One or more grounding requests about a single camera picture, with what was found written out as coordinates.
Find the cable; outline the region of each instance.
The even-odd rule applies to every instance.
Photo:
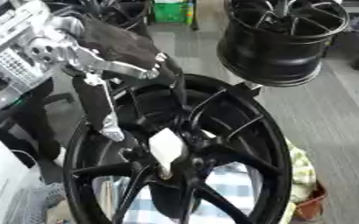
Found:
[[[38,169],[39,169],[40,175],[42,175],[42,170],[40,170],[40,166],[39,166],[37,160],[36,160],[32,155],[28,154],[27,152],[25,152],[25,151],[23,151],[23,150],[11,150],[11,151],[12,151],[12,152],[19,152],[19,153],[25,154],[30,160],[32,160],[32,161],[35,163],[35,165],[36,165],[36,166],[38,167]]]

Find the green box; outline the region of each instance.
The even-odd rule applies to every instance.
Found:
[[[158,23],[184,23],[186,20],[186,3],[155,3],[155,19]]]

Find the plant pot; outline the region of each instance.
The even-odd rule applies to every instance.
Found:
[[[297,205],[295,216],[304,221],[313,220],[318,214],[322,214],[323,206],[322,201],[327,197],[326,188],[317,181],[316,189],[312,191],[309,198]]]

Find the floor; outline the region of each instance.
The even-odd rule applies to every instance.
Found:
[[[220,2],[200,0],[198,32],[180,24],[156,24],[151,33],[186,72],[236,83],[239,79],[221,66],[215,52],[227,23]],[[328,189],[324,214],[315,223],[359,224],[359,71],[348,64],[358,55],[357,36],[342,34],[315,80],[299,87],[266,87],[259,97],[285,135],[308,152]],[[69,78],[55,80],[57,93],[72,91]],[[47,109],[59,140],[66,144],[82,116],[80,106],[57,102]],[[46,165],[51,166],[47,177],[60,180],[57,168]]]

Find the black wheel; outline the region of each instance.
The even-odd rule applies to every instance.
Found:
[[[151,187],[157,208],[167,208],[159,211],[176,216],[179,223],[188,223],[195,209],[191,205],[197,205],[197,200],[210,202],[236,223],[280,221],[290,197],[292,167],[276,123],[240,88],[198,75],[187,75],[186,84],[187,105],[180,104],[165,87],[117,89],[114,95],[120,126],[127,136],[123,143],[110,142],[81,121],[68,145],[64,167],[68,202],[78,223],[122,223],[130,203],[144,186]],[[187,145],[187,153],[172,163],[168,180],[159,176],[158,163],[146,143],[164,128],[170,128]],[[215,137],[208,137],[202,130]],[[113,161],[111,155],[121,148],[130,149],[129,162]],[[252,180],[262,180],[249,216],[205,183],[212,169],[232,162],[255,171]],[[93,190],[93,180],[102,176],[130,178],[113,222],[102,212]],[[171,203],[159,206],[158,199]]]

